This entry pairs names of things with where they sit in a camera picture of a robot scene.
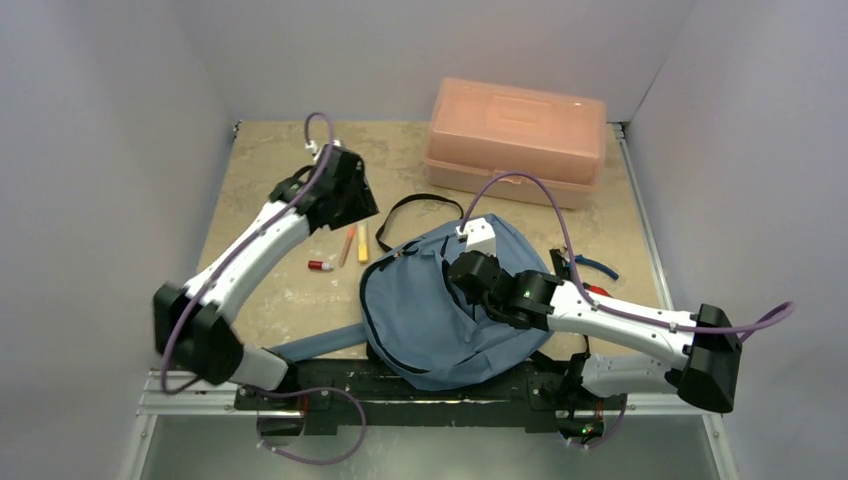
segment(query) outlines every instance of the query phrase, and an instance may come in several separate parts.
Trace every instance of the orange storage box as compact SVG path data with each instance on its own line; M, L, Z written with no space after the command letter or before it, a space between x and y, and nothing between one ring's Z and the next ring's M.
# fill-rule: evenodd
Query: orange storage box
M605 150L606 106L599 100L447 78L424 163L431 184L468 192L503 172L530 173L560 207L577 208L598 186ZM486 193L549 204L522 177L504 178Z

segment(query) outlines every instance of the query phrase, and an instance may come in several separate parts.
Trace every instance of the wall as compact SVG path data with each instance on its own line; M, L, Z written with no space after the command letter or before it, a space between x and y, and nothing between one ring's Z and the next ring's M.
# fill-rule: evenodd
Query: wall
M445 76L630 120L695 0L173 0L231 114L427 120Z
M848 4L698 2L629 130L677 307L737 325L726 417L743 478L843 478L848 418Z
M164 0L0 2L0 478L115 478L223 103Z

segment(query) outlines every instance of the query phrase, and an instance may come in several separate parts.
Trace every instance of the table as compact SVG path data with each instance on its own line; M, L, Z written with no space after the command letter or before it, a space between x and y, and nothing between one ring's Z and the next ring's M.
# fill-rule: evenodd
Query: table
M314 130L317 141L326 138L325 131ZM373 234L401 198L432 192L468 205L473 197L470 193L427 184L421 161L427 141L426 122L339 122L336 137L365 160L366 175L381 210L369 220L372 261L382 254ZM215 260L251 224L277 182L311 161L303 144L301 122L240 124L200 268ZM639 211L612 126L606 150L598 191L579 210L563 211L576 253L609 265L621 278L613 282L599 272L582 267L581 277L604 287L614 297L659 307ZM494 212L518 228L551 267L548 249L562 245L563 239L550 207L486 197L474 213L486 212ZM450 205L413 202L396 212L387 227L385 241L398 245L457 216L456 209ZM347 228L317 231L268 274L245 302L234 324L242 341L270 347L361 321L358 285L365 266L356 261L355 245L343 268L329 273L306 268L309 260L336 264L346 232ZM590 346L592 352L601 354L628 352L624 347L597 339L592 339ZM568 359L584 347L581 336L556 333L542 351L554 358ZM361 345L326 357L364 356L365 348Z

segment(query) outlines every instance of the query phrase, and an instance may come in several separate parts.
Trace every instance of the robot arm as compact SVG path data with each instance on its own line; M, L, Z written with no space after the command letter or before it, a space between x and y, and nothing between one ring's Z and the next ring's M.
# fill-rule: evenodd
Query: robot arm
M294 211L260 232L260 236L239 252L198 300L189 322L174 350L174 361L203 380L226 381L277 389L288 362L268 350L245 346L236 337L231 323L259 282L292 248L318 228L337 229L377 213L377 205L365 178L362 159L340 145L332 148L324 174ZM268 219L286 207L304 185L299 174L280 182L270 193L256 220L203 272L181 288L163 285L153 297L156 349L163 353L168 337L189 300L196 297L224 258Z
M465 253L448 269L448 279L473 304L482 304L489 317L515 328L572 332L623 345L642 355L572 357L576 385L605 398L620 393L677 393L705 410L733 409L741 343L735 335L681 332L612 315L595 308L577 286L543 272L510 275L500 268L495 238L485 220L466 225L460 238ZM622 300L589 294L606 306L659 320L672 326L725 327L724 312L702 305L695 314L657 310Z

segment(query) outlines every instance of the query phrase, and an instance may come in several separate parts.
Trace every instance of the orange pencil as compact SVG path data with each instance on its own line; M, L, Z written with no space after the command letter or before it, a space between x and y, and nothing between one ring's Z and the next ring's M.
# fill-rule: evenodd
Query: orange pencil
M353 243L353 236L356 235L356 225L350 227L350 230L347 231L347 238L345 239L345 246L342 247L341 258L339 259L339 268L344 267L344 262L347 260L347 252L350 251L350 246Z

